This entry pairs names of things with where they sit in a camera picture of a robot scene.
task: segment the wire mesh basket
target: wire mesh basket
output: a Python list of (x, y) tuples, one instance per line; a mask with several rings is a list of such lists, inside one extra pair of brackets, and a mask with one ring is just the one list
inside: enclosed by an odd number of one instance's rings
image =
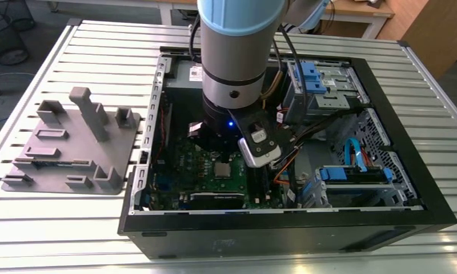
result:
[(0, 14), (0, 64), (16, 65), (27, 60), (30, 52), (12, 27), (12, 19)]
[(11, 17), (18, 31), (30, 30), (36, 25), (26, 0), (0, 0), (0, 14)]

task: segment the green circuit board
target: green circuit board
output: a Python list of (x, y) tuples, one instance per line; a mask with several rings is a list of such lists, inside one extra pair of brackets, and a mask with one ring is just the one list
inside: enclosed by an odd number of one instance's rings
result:
[(228, 163), (220, 161), (218, 152), (203, 150), (188, 139), (176, 141), (171, 157), (171, 170), (156, 173), (156, 192), (150, 196), (154, 210), (180, 210), (190, 195), (202, 192), (244, 194), (244, 208), (274, 208), (267, 201), (251, 200), (248, 194), (248, 167), (240, 152)]

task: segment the motherboard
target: motherboard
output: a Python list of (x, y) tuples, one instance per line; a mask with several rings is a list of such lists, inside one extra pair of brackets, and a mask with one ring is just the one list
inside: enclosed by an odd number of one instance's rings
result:
[(203, 150), (190, 139), (179, 139), (170, 154), (171, 164), (152, 178), (144, 202), (152, 210), (263, 209), (280, 207), (279, 186), (259, 190), (264, 182), (248, 168), (240, 152), (222, 161), (218, 152)]

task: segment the orange wire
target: orange wire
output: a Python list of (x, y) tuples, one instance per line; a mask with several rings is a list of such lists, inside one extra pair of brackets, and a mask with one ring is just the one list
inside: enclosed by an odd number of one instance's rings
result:
[(291, 162), (295, 160), (296, 156), (298, 156), (299, 152), (295, 153), (295, 156), (288, 160), (287, 164), (284, 165), (284, 167), (282, 168), (280, 172), (278, 173), (276, 177), (275, 177), (275, 183), (278, 181), (278, 178), (280, 177), (280, 175), (283, 174), (283, 172), (286, 171), (287, 167), (290, 166)]
[(364, 150), (363, 148), (360, 149), (360, 152), (362, 152), (363, 155), (364, 155), (366, 165), (367, 165), (367, 166), (372, 166), (374, 163), (372, 163), (372, 161), (371, 161), (371, 159), (370, 159), (368, 153), (366, 153), (366, 150)]
[(276, 184), (290, 184), (290, 182), (287, 182), (287, 181), (280, 181), (280, 180), (276, 180), (275, 183), (276, 183)]

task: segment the open computer tower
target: open computer tower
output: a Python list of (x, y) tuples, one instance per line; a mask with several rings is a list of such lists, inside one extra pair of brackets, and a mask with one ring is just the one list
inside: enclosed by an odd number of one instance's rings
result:
[[(271, 167), (248, 168), (238, 152), (220, 162), (187, 137), (204, 115), (203, 68), (187, 49), (162, 51), (119, 227), (151, 259), (372, 251), (457, 223), (364, 59), (302, 56), (322, 78), (307, 122), (355, 104), (366, 108), (314, 135), (282, 174), (288, 184), (275, 184)], [(286, 57), (286, 78), (268, 101), (276, 127), (302, 113), (294, 63)], [(270, 85), (274, 57), (268, 64)], [(368, 181), (346, 159), (348, 139), (378, 170)]]

